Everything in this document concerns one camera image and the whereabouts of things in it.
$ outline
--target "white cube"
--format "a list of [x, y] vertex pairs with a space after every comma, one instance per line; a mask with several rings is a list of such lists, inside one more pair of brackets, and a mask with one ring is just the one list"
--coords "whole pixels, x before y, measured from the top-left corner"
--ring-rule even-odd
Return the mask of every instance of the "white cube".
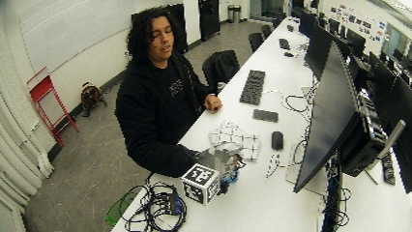
[[181, 184], [185, 196], [207, 206], [220, 191], [219, 171], [196, 163], [183, 175]]

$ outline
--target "green object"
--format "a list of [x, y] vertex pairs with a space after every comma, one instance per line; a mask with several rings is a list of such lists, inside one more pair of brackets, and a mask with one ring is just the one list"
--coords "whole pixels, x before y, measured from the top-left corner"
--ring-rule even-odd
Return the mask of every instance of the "green object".
[[121, 215], [124, 214], [127, 208], [129, 207], [133, 199], [136, 198], [137, 193], [129, 192], [127, 193], [119, 201], [112, 205], [109, 211], [105, 215], [105, 221], [111, 226], [115, 226]]

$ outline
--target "hand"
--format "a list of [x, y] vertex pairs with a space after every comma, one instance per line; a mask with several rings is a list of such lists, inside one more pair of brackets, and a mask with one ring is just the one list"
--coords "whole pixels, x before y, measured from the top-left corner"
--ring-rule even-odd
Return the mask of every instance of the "hand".
[[216, 113], [221, 106], [221, 101], [215, 95], [205, 96], [205, 108], [209, 109], [211, 113]]

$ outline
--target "gray floor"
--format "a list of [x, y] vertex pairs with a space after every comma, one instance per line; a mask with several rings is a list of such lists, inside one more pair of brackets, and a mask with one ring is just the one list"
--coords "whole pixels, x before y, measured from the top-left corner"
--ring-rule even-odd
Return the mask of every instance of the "gray floor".
[[[221, 25], [215, 35], [187, 54], [204, 80], [201, 65], [215, 52], [235, 49], [240, 65], [251, 56], [247, 36], [260, 32], [261, 24], [243, 22]], [[104, 94], [108, 106], [92, 110], [89, 118], [77, 117], [80, 132], [63, 132], [65, 147], [52, 164], [55, 173], [32, 196], [23, 216], [28, 232], [109, 231], [104, 217], [128, 190], [144, 184], [148, 171], [127, 155], [124, 138], [113, 114], [119, 84]]]

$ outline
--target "desk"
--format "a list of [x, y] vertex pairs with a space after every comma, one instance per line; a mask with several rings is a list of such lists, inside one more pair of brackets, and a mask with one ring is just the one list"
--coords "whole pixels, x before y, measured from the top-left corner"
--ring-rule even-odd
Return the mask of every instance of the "desk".
[[[295, 32], [287, 31], [287, 25], [295, 27]], [[299, 53], [296, 47], [308, 41], [297, 32], [297, 24], [285, 19], [249, 57], [239, 73], [220, 93], [224, 107], [212, 115], [208, 111], [189, 129], [180, 143], [195, 150], [209, 147], [208, 133], [219, 128], [224, 120], [237, 124], [248, 133], [260, 134], [261, 150], [259, 158], [248, 161], [241, 169], [239, 181], [229, 186], [227, 194], [216, 196], [207, 207], [184, 197], [179, 179], [155, 175], [152, 183], [167, 182], [177, 186], [180, 196], [187, 203], [187, 221], [179, 231], [320, 231], [323, 221], [321, 196], [305, 189], [293, 193], [293, 184], [285, 180], [285, 168], [279, 168], [275, 174], [265, 178], [271, 156], [279, 152], [271, 148], [271, 134], [281, 131], [284, 148], [280, 151], [280, 161], [288, 164], [292, 145], [303, 140], [309, 122], [304, 117], [281, 107], [284, 96], [303, 96], [301, 87], [312, 86], [312, 71], [304, 66], [303, 55], [284, 57], [279, 39], [289, 41], [291, 53]], [[249, 70], [264, 71], [264, 94], [260, 105], [240, 103], [240, 96]], [[295, 108], [304, 108], [303, 100], [293, 100]], [[280, 114], [277, 123], [252, 119], [255, 108], [276, 111]], [[396, 172], [396, 186], [387, 185], [380, 180], [376, 185], [363, 172], [353, 178], [344, 175], [343, 186], [352, 191], [348, 201], [349, 223], [339, 231], [401, 231], [411, 232], [412, 204], [404, 193]], [[125, 211], [129, 218], [137, 208], [137, 200]], [[113, 232], [125, 231], [125, 222], [119, 221]]]

